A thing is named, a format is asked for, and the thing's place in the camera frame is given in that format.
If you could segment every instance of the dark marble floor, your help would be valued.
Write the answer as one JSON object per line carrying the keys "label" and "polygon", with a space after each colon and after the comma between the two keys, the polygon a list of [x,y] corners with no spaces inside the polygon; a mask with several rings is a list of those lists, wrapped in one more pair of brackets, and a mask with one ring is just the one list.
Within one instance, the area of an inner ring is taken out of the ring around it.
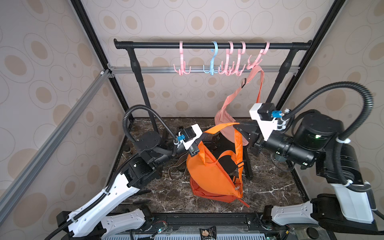
{"label": "dark marble floor", "polygon": [[[213,119],[193,118],[166,118],[168,126],[176,132],[179,126],[190,126],[198,123],[201,129],[207,130],[213,127]],[[237,121],[248,121],[248,119],[237,119]],[[139,137],[142,133],[152,130],[149,119],[136,119],[132,135]],[[124,153],[121,161],[130,157],[131,153]],[[271,162],[271,154],[268,151],[262,152],[258,157],[249,154],[253,170],[253,180],[249,181],[243,177],[243,200],[251,207],[247,208],[239,201],[225,203],[194,196],[189,185],[190,175],[186,173],[181,181],[173,182],[168,176],[168,168],[176,161],[171,161],[164,166],[163,177],[154,180],[147,185],[152,193],[130,197],[126,202],[133,202],[142,199],[150,199],[148,204],[152,212],[262,212],[265,205],[293,205],[302,203],[295,182],[288,172],[278,170]],[[182,177],[182,172],[172,174],[174,178]],[[115,211],[119,212],[128,205],[119,205]]]}

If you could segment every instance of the pink bag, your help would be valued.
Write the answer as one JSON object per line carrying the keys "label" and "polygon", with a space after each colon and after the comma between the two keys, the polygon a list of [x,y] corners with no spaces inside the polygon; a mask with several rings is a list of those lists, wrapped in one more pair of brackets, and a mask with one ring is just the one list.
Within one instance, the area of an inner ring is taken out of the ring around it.
{"label": "pink bag", "polygon": [[[216,116],[215,116],[215,124],[218,125],[220,123],[229,123],[229,122],[235,122],[235,119],[233,119],[233,117],[231,115],[229,115],[229,113],[227,113],[227,111],[225,110],[226,107],[228,106],[228,104],[230,104],[232,102],[233,99],[235,99],[235,97],[239,94],[239,92],[241,91],[241,89],[246,85],[248,84],[252,78],[258,73],[260,72],[260,89],[259,89],[259,94],[257,96],[257,99],[256,99],[256,102],[258,103],[260,101],[260,93],[261,93],[261,90],[262,90],[262,85],[263,85],[263,80],[264,80],[264,71],[262,70],[262,68],[257,65],[255,66],[251,72],[249,73],[248,77],[247,77],[247,81],[245,82],[244,85],[240,86],[238,89],[236,89],[236,91],[234,93],[232,93],[231,95],[229,95],[225,101],[224,101],[224,104],[221,108],[221,110],[219,110],[219,112],[217,112]],[[226,137],[229,141],[235,143],[235,129],[233,126],[229,126],[229,127],[226,127],[224,129],[222,129],[220,131],[224,137]],[[243,136],[243,146],[247,145],[248,144],[248,141],[244,138]]]}

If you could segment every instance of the pink shoulder strap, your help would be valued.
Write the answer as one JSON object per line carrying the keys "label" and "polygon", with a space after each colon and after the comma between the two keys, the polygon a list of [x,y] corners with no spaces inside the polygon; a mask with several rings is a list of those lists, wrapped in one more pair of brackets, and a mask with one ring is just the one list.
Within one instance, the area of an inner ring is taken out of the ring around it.
{"label": "pink shoulder strap", "polygon": [[235,91],[234,93],[232,93],[231,95],[229,95],[229,96],[225,99],[224,104],[223,104],[221,110],[224,110],[224,109],[228,106],[228,104],[230,104],[230,103],[235,99],[235,97],[239,94],[239,92],[241,91],[241,89],[242,89],[245,85],[247,85],[247,84],[248,84],[248,83],[255,77],[255,75],[256,75],[259,71],[261,71],[261,73],[260,73],[260,89],[259,89],[259,94],[258,94],[258,96],[257,96],[257,101],[256,101],[257,103],[259,102],[259,100],[260,100],[260,94],[261,94],[261,89],[262,89],[262,84],[263,84],[263,80],[264,80],[264,71],[262,70],[262,68],[261,68],[259,65],[257,65],[257,66],[255,66],[255,67],[251,70],[251,72],[249,73],[248,77],[246,78],[247,81],[245,82],[245,84],[242,85],[242,86],[240,86],[238,89],[236,89],[236,91]]}

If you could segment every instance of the brown leather strap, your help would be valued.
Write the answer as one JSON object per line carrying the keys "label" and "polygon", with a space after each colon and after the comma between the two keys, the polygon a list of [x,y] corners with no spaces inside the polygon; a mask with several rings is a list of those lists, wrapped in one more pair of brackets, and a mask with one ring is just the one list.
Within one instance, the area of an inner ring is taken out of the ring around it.
{"label": "brown leather strap", "polygon": [[178,182],[178,181],[180,181],[180,180],[182,180],[182,179],[184,178],[185,173],[187,172],[187,168],[185,168],[183,176],[182,176],[180,179],[178,179],[178,180],[175,180],[175,179],[172,178],[172,172],[171,172],[171,170],[172,170],[172,168],[174,168],[174,167],[179,167],[180,165],[182,165],[183,163],[185,163],[185,162],[187,161],[187,157],[188,157],[188,155],[189,155],[188,152],[185,153],[183,156],[181,156],[181,157],[179,158],[179,160],[178,160],[172,167],[170,167],[170,168],[168,169],[168,175],[169,175],[169,178],[170,178],[172,181],[174,181],[174,182]]}

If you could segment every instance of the black rack leg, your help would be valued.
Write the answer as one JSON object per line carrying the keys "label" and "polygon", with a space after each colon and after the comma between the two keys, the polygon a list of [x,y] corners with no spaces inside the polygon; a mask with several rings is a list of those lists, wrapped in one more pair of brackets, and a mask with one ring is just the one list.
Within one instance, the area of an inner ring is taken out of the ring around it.
{"label": "black rack leg", "polygon": [[253,172],[252,172],[251,160],[249,159],[249,156],[248,156],[247,146],[243,146],[243,162],[244,162],[245,178],[251,181],[253,179]]}
{"label": "black rack leg", "polygon": [[[144,99],[144,103],[146,106],[151,107],[151,103],[149,102],[147,90],[145,89],[143,75],[141,74],[141,67],[140,67],[139,61],[137,60],[135,50],[133,48],[126,48],[126,50],[128,52],[129,58],[131,60],[131,68],[132,68],[133,73],[135,74],[136,81],[139,84],[140,91],[141,91],[141,94],[142,94],[143,99]],[[149,114],[149,118],[151,119],[153,130],[156,132],[159,132],[159,130],[157,129],[155,117],[151,113],[148,113],[148,114]]]}
{"label": "black rack leg", "polygon": [[266,103],[272,102],[273,97],[275,96],[275,94],[277,92],[277,89],[279,88],[280,84],[283,82],[285,75],[288,73],[289,69],[292,66],[292,61],[293,61],[293,58],[295,57],[297,51],[298,51],[297,49],[291,49],[289,51],[287,58],[285,59],[285,61],[283,62],[283,64],[281,65],[281,67],[279,69],[279,74],[277,74],[275,84],[273,85],[273,87],[272,87],[272,89],[268,95],[268,98],[266,99]]}

